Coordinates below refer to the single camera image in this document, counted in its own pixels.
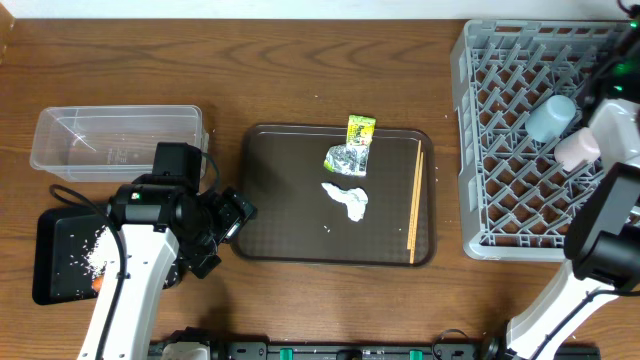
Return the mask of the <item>white cup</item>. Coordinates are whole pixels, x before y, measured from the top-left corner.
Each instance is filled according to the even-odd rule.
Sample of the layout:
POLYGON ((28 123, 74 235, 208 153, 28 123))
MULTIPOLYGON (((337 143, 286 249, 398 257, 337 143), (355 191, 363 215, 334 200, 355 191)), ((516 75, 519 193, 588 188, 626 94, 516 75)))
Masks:
POLYGON ((565 172, 571 172, 588 163, 593 163, 601 155, 600 147, 593 131, 581 128, 560 141, 554 149, 554 158, 565 172))

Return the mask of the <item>light blue cup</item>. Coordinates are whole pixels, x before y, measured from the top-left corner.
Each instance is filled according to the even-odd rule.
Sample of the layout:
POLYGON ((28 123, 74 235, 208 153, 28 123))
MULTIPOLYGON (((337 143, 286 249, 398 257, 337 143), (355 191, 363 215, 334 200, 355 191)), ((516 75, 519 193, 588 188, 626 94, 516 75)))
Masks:
POLYGON ((564 95, 553 95, 534 109, 525 122, 527 134, 547 143, 559 137, 576 114, 576 105, 564 95))

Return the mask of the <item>white rice pile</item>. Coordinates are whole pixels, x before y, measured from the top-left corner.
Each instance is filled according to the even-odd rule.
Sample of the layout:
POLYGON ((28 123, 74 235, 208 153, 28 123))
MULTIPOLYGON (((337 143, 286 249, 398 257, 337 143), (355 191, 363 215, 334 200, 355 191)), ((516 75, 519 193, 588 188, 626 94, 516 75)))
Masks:
POLYGON ((90 289, 95 278, 106 272, 107 264, 115 254, 114 237, 110 229, 103 225, 95 230, 92 236, 88 236, 81 243, 78 254, 72 253, 68 264, 73 270, 77 270, 82 280, 88 280, 90 289))

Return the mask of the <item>orange carrot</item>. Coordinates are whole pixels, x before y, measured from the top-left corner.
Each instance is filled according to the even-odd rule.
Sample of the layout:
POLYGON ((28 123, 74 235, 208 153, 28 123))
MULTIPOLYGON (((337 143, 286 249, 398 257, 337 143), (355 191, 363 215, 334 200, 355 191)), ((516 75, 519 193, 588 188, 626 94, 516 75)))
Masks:
POLYGON ((93 280, 91 287, 94 291, 99 292, 101 290, 102 283, 103 283, 103 277, 102 276, 97 277, 93 280))

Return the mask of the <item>white tissue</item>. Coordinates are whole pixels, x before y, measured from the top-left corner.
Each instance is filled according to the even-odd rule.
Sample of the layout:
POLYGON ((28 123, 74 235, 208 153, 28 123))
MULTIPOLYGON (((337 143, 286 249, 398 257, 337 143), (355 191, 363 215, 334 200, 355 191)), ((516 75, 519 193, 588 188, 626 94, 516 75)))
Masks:
POLYGON ((362 188, 343 190, 329 182, 324 182, 321 186, 332 200, 346 206, 347 216, 351 221, 359 222, 364 218, 369 198, 362 188))

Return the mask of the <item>green snack wrapper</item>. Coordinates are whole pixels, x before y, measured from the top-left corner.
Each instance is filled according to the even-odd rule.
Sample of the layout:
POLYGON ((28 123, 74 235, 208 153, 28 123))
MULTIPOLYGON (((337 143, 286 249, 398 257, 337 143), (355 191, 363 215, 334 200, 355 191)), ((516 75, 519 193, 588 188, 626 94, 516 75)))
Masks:
POLYGON ((346 141, 344 144, 329 148, 323 163, 324 168, 332 173, 364 177, 367 173, 375 125, 375 118, 350 115, 346 141))

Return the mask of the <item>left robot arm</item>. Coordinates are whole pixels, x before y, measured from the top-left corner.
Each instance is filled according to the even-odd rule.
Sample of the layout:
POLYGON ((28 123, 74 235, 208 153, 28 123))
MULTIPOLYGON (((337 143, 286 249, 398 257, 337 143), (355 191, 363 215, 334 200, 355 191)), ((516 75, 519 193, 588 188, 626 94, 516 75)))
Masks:
POLYGON ((165 280, 175 261, 203 279, 220 264, 257 209, 238 191, 199 194, 168 184, 127 184, 110 200, 103 282, 80 350, 82 359, 143 359, 165 280))

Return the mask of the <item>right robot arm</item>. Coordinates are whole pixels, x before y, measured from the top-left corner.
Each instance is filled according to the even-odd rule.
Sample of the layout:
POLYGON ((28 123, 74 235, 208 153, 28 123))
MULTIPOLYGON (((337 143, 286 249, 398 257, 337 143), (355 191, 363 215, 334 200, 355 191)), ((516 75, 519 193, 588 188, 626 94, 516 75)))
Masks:
POLYGON ((581 94, 585 125, 606 174, 565 236, 565 260, 503 340, 484 356, 552 359, 564 340, 605 304, 639 294, 639 18, 600 61, 581 94))

